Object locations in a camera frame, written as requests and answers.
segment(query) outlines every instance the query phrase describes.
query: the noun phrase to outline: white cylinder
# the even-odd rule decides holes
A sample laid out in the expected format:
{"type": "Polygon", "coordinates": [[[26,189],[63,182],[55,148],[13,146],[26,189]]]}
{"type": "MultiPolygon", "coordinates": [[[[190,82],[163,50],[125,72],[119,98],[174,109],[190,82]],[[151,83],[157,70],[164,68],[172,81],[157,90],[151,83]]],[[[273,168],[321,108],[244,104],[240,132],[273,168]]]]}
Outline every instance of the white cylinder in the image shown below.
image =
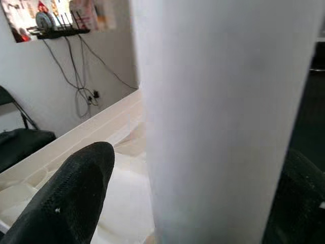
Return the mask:
{"type": "Polygon", "coordinates": [[[158,244],[258,244],[322,0],[133,0],[158,244]]]}

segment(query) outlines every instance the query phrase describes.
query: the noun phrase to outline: chair seat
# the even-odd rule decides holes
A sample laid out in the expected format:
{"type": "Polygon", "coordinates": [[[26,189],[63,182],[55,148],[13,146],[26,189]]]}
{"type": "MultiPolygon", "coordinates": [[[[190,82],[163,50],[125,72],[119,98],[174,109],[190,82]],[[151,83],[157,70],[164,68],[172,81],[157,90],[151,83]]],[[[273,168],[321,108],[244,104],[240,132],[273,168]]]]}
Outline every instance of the chair seat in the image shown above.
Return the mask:
{"type": "Polygon", "coordinates": [[[0,134],[0,173],[35,153],[56,137],[53,132],[16,129],[0,134]]]}

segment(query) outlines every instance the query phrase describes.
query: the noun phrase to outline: black chair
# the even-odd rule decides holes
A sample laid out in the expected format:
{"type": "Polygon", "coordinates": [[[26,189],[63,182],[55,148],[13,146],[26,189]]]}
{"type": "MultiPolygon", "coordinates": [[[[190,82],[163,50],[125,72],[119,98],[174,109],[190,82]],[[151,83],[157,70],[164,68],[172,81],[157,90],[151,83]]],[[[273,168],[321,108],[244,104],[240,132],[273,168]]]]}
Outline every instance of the black chair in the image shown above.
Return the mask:
{"type": "Polygon", "coordinates": [[[56,139],[53,132],[41,131],[16,100],[0,86],[0,106],[10,103],[20,111],[25,128],[0,134],[0,173],[56,139]]]}

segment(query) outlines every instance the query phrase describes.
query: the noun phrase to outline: white pillar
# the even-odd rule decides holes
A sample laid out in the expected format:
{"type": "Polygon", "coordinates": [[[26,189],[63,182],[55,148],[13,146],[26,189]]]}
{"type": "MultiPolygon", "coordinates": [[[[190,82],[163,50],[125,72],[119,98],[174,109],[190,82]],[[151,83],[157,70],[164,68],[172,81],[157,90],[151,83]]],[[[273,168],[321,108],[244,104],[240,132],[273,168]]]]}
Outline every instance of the white pillar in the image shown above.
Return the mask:
{"type": "Polygon", "coordinates": [[[133,0],[158,244],[258,244],[322,0],[133,0]]]}

